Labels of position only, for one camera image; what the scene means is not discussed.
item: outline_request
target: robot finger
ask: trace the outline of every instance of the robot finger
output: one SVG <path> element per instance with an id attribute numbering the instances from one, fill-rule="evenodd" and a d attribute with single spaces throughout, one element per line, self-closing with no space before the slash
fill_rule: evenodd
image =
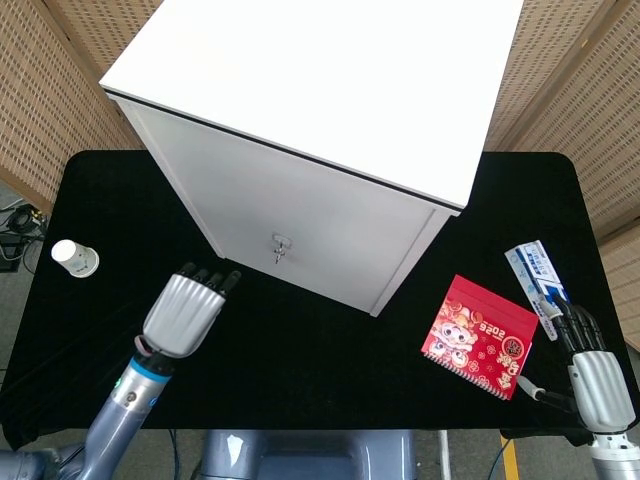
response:
<path id="1" fill-rule="evenodd" d="M 585 350 L 587 350 L 587 341 L 585 339 L 582 328 L 578 323 L 578 318 L 575 314 L 575 311 L 573 310 L 573 307 L 557 293 L 553 295 L 553 301 L 562 312 L 562 316 L 564 317 L 567 327 L 570 329 L 571 334 L 573 335 L 576 351 L 584 352 Z"/>
<path id="2" fill-rule="evenodd" d="M 602 332 L 600 331 L 600 326 L 598 325 L 598 322 L 596 322 L 596 319 L 593 318 L 593 315 L 591 315 L 584 307 L 581 307 L 580 305 L 576 305 L 575 310 L 577 313 L 582 315 L 582 317 L 584 318 L 587 324 L 587 329 L 593 335 L 593 342 L 594 342 L 593 349 L 606 350 L 607 347 L 604 343 L 604 338 L 602 338 Z"/>
<path id="3" fill-rule="evenodd" d="M 191 275 L 193 275 L 196 271 L 196 265 L 195 263 L 185 263 L 182 268 L 180 270 L 178 270 L 178 275 L 182 275 L 183 277 L 190 277 Z"/>
<path id="4" fill-rule="evenodd" d="M 569 359 L 573 357 L 575 353 L 577 353 L 578 349 L 576 348 L 576 341 L 571 332 L 571 329 L 567 325 L 567 321 L 564 316 L 559 315 L 553 319 L 553 325 L 556 327 L 558 331 L 558 338 L 562 343 L 562 347 L 564 348 Z"/>
<path id="5" fill-rule="evenodd" d="M 214 273 L 209 280 L 205 283 L 207 287 L 211 290 L 217 290 L 222 280 L 224 279 L 224 275 L 221 273 Z"/>
<path id="6" fill-rule="evenodd" d="M 240 277 L 242 277 L 242 274 L 239 271 L 234 270 L 233 272 L 231 272 L 222 283 L 222 286 L 220 287 L 218 293 L 220 293 L 220 295 L 222 295 L 223 297 L 229 295 L 231 289 L 235 287 L 236 284 L 240 281 Z"/>
<path id="7" fill-rule="evenodd" d="M 584 335 L 584 340 L 587 345 L 588 350 L 599 350 L 598 345 L 596 344 L 595 335 L 589 322 L 586 317 L 582 314 L 582 311 L 578 305 L 573 305 L 573 312 L 577 319 L 577 324 L 580 327 L 582 334 Z"/>
<path id="8" fill-rule="evenodd" d="M 207 278 L 208 276 L 209 276 L 209 271 L 206 268 L 201 268 L 191 278 L 196 282 L 204 282 L 205 278 Z"/>

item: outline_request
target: black table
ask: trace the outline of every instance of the black table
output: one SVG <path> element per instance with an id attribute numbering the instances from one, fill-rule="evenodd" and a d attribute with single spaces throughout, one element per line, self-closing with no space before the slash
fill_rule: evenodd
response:
<path id="1" fill-rule="evenodd" d="M 71 238 L 100 267 L 75 279 L 53 262 Z M 503 252 L 540 239 L 565 287 L 599 319 L 639 398 L 571 163 L 551 153 L 486 153 L 469 206 L 448 221 L 379 318 L 218 259 L 144 151 L 69 161 L 0 394 L 15 448 L 86 428 L 133 350 L 148 309 L 186 261 L 243 279 L 200 349 L 179 366 L 148 428 L 496 428 L 581 431 L 516 392 L 503 402 L 420 354 L 459 273 L 530 308 Z M 538 328 L 524 372 L 568 391 L 557 345 Z"/>

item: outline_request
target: lock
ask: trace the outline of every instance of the lock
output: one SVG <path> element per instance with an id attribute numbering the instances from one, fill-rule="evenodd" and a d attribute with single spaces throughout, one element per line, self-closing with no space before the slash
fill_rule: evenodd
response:
<path id="1" fill-rule="evenodd" d="M 274 233 L 271 238 L 273 239 L 274 242 L 276 242 L 277 247 L 273 250 L 273 253 L 275 254 L 275 261 L 276 261 L 276 265 L 278 263 L 280 263 L 280 260 L 282 259 L 282 257 L 284 257 L 287 254 L 288 250 L 291 250 L 291 246 L 293 245 L 293 242 L 291 241 L 290 238 L 285 237 L 284 235 L 280 235 L 279 233 Z"/>

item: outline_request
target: cup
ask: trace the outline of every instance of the cup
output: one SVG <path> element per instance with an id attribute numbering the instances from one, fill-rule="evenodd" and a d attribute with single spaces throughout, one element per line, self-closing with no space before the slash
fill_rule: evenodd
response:
<path id="1" fill-rule="evenodd" d="M 51 258 L 76 278 L 85 278 L 96 271 L 100 257 L 93 248 L 73 240 L 60 240 L 51 248 Z"/>

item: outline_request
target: cartoon print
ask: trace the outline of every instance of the cartoon print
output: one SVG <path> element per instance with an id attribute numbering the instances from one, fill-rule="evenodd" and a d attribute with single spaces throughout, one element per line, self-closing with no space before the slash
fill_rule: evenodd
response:
<path id="1" fill-rule="evenodd" d="M 478 335 L 473 331 L 478 318 L 482 316 L 474 315 L 460 302 L 446 299 L 431 327 L 436 340 L 429 345 L 429 353 L 442 361 L 451 362 L 457 368 L 466 367 L 469 363 L 468 353 L 478 340 Z"/>

